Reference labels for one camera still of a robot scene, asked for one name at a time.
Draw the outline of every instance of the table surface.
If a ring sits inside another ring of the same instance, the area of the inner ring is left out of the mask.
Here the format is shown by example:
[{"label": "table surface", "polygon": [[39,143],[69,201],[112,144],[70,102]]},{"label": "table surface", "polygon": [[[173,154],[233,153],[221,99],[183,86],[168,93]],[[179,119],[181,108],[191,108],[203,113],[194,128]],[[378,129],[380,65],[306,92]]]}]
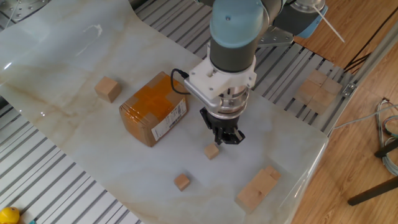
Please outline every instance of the table surface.
[{"label": "table surface", "polygon": [[[200,59],[141,22],[127,1],[53,0],[0,41],[0,95],[144,223],[291,222],[327,137],[251,93],[239,121],[246,139],[222,145],[212,161],[203,149],[213,135],[192,97],[158,144],[141,144],[118,106],[160,71]],[[94,91],[105,75],[123,89],[112,104]],[[234,198],[268,165],[282,177],[245,215]],[[182,172],[192,183],[180,192],[173,180]]]}]

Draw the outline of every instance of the yellow object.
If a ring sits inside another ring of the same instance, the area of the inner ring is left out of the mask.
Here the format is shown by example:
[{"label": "yellow object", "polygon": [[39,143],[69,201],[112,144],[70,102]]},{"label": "yellow object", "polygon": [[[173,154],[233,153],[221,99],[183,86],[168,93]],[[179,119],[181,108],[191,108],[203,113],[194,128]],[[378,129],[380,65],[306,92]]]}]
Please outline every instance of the yellow object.
[{"label": "yellow object", "polygon": [[0,224],[17,224],[19,221],[19,210],[16,207],[7,207],[0,212]]}]

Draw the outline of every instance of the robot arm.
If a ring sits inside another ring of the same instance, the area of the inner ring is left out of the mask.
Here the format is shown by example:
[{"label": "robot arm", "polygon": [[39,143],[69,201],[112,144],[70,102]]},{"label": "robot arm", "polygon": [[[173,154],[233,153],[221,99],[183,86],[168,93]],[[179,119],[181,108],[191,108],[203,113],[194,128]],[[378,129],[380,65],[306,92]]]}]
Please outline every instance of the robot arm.
[{"label": "robot arm", "polygon": [[[200,113],[213,131],[217,144],[239,144],[245,138],[238,130],[238,120],[246,109],[250,89],[257,77],[254,54],[270,25],[298,34],[315,21],[313,19],[308,25],[308,18],[314,18],[316,13],[311,11],[312,6],[320,11],[325,7],[324,0],[296,0],[284,7],[285,1],[203,0],[213,6],[212,38],[207,58],[189,72],[189,78],[184,82],[186,89],[204,103]],[[304,25],[295,26],[297,16],[301,14],[306,18],[302,22]]]}]

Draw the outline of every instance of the wooden cube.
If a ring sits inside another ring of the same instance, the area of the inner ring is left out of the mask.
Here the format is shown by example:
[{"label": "wooden cube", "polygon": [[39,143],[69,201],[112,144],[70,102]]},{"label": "wooden cube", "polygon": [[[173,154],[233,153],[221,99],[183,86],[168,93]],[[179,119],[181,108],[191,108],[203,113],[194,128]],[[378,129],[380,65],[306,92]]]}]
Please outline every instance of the wooden cube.
[{"label": "wooden cube", "polygon": [[321,86],[322,89],[328,91],[332,95],[337,95],[343,86],[338,82],[332,80],[331,78],[327,78],[326,81]]},{"label": "wooden cube", "polygon": [[296,92],[294,98],[299,102],[307,105],[315,96],[320,87],[310,80],[305,80]]},{"label": "wooden cube", "polygon": [[251,181],[254,188],[259,190],[266,196],[276,185],[277,181],[271,177],[264,169],[252,179]]},{"label": "wooden cube", "polygon": [[209,160],[212,160],[214,157],[216,157],[218,153],[220,153],[220,150],[218,150],[217,146],[214,143],[208,145],[205,148],[205,155],[207,156],[207,158],[209,158]]},{"label": "wooden cube", "polygon": [[265,169],[265,171],[271,175],[272,178],[274,178],[276,181],[279,180],[279,178],[281,177],[281,174],[275,170],[272,166],[267,166],[267,168]]},{"label": "wooden cube", "polygon": [[258,189],[256,189],[250,182],[245,186],[242,191],[238,194],[235,202],[248,214],[252,213],[254,209],[262,202],[266,197]]},{"label": "wooden cube", "polygon": [[112,103],[122,91],[120,85],[108,77],[102,78],[94,89],[98,97],[109,103]]},{"label": "wooden cube", "polygon": [[316,113],[323,114],[335,98],[336,95],[332,95],[328,91],[320,88],[307,106]]},{"label": "wooden cube", "polygon": [[174,179],[174,184],[180,189],[180,191],[185,190],[191,182],[185,174],[180,174],[176,179]]},{"label": "wooden cube", "polygon": [[319,72],[318,70],[312,71],[310,76],[307,78],[307,80],[310,80],[317,84],[319,87],[322,86],[322,84],[326,81],[328,77],[323,74],[322,72]]}]

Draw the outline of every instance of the black metal frame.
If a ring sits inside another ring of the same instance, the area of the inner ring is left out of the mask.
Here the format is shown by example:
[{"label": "black metal frame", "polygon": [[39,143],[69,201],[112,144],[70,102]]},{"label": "black metal frame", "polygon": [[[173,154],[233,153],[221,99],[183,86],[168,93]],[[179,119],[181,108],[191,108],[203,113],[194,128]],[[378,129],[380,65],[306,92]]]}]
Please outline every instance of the black metal frame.
[{"label": "black metal frame", "polygon": [[[393,142],[389,143],[388,145],[384,146],[380,150],[378,150],[374,155],[378,158],[383,158],[387,155],[388,152],[398,148],[398,139],[394,140]],[[371,198],[377,197],[382,195],[390,190],[394,190],[398,188],[398,177],[393,179],[387,180],[386,182],[379,184],[365,192],[362,192],[348,200],[348,204],[351,206],[357,205],[364,201],[367,201]]]}]

